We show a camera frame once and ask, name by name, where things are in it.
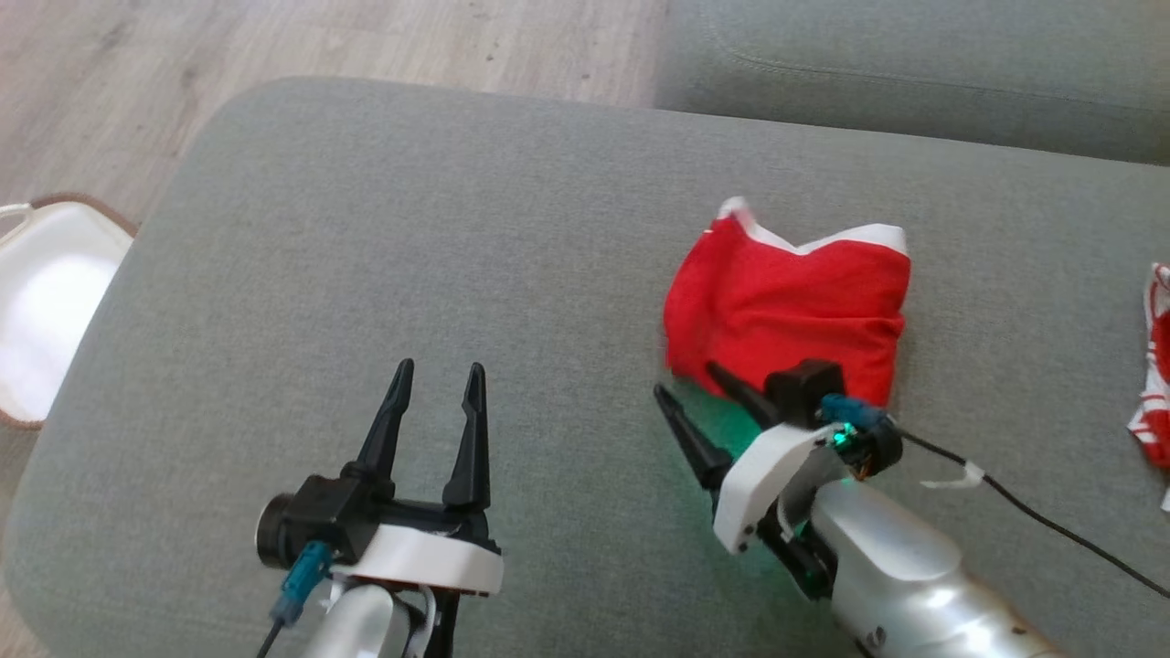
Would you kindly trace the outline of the red shorts with white stripe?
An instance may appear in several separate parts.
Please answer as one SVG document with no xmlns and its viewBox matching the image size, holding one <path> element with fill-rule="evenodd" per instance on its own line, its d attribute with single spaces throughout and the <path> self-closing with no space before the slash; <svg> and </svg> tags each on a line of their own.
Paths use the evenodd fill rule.
<svg viewBox="0 0 1170 658">
<path fill-rule="evenodd" d="M 729 198 L 665 296 L 665 359 L 707 392 L 716 362 L 755 388 L 801 361 L 844 368 L 848 395 L 892 397 L 911 259 L 904 229 L 872 222 L 794 245 Z"/>
</svg>

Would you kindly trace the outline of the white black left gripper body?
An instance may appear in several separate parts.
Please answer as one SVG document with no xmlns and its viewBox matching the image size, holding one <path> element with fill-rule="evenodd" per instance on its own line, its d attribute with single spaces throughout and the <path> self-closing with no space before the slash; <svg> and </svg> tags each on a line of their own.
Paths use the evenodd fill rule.
<svg viewBox="0 0 1170 658">
<path fill-rule="evenodd" d="M 335 566 L 333 605 L 356 587 L 381 587 L 406 630 L 402 658 L 454 658 L 463 597 L 490 597 L 505 562 L 484 510 L 397 501 L 355 566 Z"/>
</svg>

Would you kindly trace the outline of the white laundry basket brown rim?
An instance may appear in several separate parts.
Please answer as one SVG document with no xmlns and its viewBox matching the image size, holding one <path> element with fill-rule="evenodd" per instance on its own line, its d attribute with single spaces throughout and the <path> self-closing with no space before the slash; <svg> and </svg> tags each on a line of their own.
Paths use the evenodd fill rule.
<svg viewBox="0 0 1170 658">
<path fill-rule="evenodd" d="M 0 426 L 42 429 L 135 234 L 83 193 L 0 206 Z"/>
</svg>

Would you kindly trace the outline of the red jersey with white print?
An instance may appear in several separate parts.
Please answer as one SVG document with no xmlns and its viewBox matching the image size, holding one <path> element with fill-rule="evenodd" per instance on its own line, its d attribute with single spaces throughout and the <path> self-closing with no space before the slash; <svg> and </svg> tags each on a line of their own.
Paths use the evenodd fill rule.
<svg viewBox="0 0 1170 658">
<path fill-rule="evenodd" d="M 1170 263 L 1155 262 L 1143 292 L 1145 379 L 1127 430 L 1145 460 L 1166 475 L 1159 508 L 1170 514 Z"/>
</svg>

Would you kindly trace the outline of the large grey sofa chaise cushion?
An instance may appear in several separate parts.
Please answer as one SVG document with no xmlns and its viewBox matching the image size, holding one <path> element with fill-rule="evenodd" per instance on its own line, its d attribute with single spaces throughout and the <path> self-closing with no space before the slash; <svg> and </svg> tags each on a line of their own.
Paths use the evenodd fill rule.
<svg viewBox="0 0 1170 658">
<path fill-rule="evenodd" d="M 5 529 L 53 658 L 252 658 L 271 496 L 355 458 L 415 361 L 394 480 L 436 500 L 486 366 L 502 591 L 457 658 L 851 658 L 710 532 L 654 403 L 662 302 L 744 196 L 798 244 L 904 228 L 892 416 L 1170 587 L 1126 430 L 1170 167 L 380 80 L 276 80 L 206 125 L 92 315 Z"/>
</svg>

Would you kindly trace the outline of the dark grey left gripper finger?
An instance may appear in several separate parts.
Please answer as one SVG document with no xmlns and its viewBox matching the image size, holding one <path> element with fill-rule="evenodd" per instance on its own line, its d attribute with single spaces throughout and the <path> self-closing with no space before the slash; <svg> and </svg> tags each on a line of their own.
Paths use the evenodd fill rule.
<svg viewBox="0 0 1170 658">
<path fill-rule="evenodd" d="M 493 469 L 488 409 L 486 409 L 486 369 L 472 363 L 463 393 L 464 426 L 452 467 L 450 480 L 443 486 L 443 507 L 469 513 L 484 512 L 493 503 Z"/>
<path fill-rule="evenodd" d="M 366 484 L 376 500 L 393 500 L 395 496 L 392 471 L 399 430 L 412 397 L 414 366 L 412 358 L 399 362 L 359 454 L 343 467 L 343 477 L 356 478 Z"/>
</svg>

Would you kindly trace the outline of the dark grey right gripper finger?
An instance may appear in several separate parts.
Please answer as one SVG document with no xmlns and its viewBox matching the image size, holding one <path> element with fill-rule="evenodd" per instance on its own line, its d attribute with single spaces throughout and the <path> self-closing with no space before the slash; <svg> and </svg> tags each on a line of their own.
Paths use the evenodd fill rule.
<svg viewBox="0 0 1170 658">
<path fill-rule="evenodd" d="M 686 462 L 697 478 L 698 487 L 708 492 L 720 491 L 724 479 L 727 479 L 728 471 L 734 465 L 732 455 L 723 447 L 715 445 L 703 433 L 703 430 L 690 420 L 680 400 L 668 388 L 656 384 L 654 399 L 668 429 L 675 437 L 677 447 L 684 453 Z"/>
<path fill-rule="evenodd" d="M 718 362 L 707 362 L 706 371 L 718 385 L 720 392 L 727 396 L 728 400 L 734 400 L 735 404 L 743 407 L 758 429 L 776 429 L 776 426 L 782 425 L 784 421 L 782 409 L 777 407 L 773 400 L 769 400 L 752 384 L 728 371 Z"/>
</svg>

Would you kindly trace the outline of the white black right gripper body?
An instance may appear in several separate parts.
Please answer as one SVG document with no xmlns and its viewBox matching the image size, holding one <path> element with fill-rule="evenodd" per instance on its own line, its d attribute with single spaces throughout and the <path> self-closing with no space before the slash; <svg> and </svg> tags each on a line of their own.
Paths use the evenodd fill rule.
<svg viewBox="0 0 1170 658">
<path fill-rule="evenodd" d="M 807 599 L 827 599 L 833 575 L 828 549 L 808 530 L 815 492 L 846 475 L 837 454 L 841 425 L 765 430 L 732 462 L 720 485 L 713 530 L 732 555 L 760 542 Z"/>
</svg>

